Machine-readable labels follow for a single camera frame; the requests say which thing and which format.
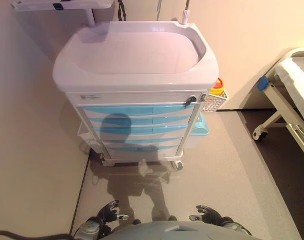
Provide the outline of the black silver robot right hand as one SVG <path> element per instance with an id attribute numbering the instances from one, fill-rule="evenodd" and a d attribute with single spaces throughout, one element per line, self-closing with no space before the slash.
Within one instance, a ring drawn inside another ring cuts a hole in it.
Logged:
<path id="1" fill-rule="evenodd" d="M 190 215 L 189 220 L 194 222 L 203 222 L 206 224 L 222 226 L 222 216 L 216 210 L 205 205 L 197 205 L 196 209 L 199 214 Z"/>

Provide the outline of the black silver robot left hand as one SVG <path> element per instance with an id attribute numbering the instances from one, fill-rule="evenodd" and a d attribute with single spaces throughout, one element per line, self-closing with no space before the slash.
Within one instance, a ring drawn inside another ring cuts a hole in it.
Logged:
<path id="1" fill-rule="evenodd" d="M 99 210 L 96 219 L 98 220 L 101 227 L 105 226 L 107 223 L 114 221 L 125 221 L 129 219 L 129 216 L 127 214 L 117 212 L 118 206 L 119 201 L 113 200 Z"/>

